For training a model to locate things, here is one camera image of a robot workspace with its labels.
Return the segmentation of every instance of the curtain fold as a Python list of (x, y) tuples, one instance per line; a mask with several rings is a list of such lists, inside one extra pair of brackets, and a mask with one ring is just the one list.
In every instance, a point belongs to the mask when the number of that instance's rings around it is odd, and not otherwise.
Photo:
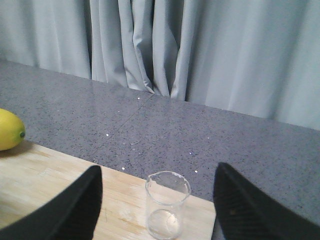
[(2, 0), (0, 58), (320, 130), (318, 0)]

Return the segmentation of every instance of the yellow lemon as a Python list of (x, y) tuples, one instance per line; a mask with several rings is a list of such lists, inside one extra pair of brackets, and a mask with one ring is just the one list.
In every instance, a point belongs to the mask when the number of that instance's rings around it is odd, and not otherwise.
[(0, 151), (17, 146), (26, 135), (25, 125), (12, 112), (0, 108)]

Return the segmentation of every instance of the gray countertop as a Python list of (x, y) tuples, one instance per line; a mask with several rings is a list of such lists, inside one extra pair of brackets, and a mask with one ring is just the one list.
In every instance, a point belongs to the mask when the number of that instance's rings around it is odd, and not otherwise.
[(210, 201), (227, 162), (320, 225), (320, 131), (1, 60), (0, 108), (29, 141), (144, 179), (174, 171)]

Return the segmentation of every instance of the gray curtain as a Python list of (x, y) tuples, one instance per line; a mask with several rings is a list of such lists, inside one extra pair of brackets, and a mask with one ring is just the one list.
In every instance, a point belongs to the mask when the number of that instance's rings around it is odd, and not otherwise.
[(2, 0), (0, 58), (320, 130), (319, 0)]

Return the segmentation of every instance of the cutting board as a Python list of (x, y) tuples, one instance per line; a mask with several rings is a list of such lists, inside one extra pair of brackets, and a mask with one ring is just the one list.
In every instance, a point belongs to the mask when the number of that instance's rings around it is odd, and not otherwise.
[[(29, 141), (0, 151), (0, 228), (36, 210), (94, 163)], [(94, 240), (153, 240), (145, 228), (145, 180), (102, 166), (103, 199)], [(179, 240), (210, 240), (214, 204), (190, 196)]]

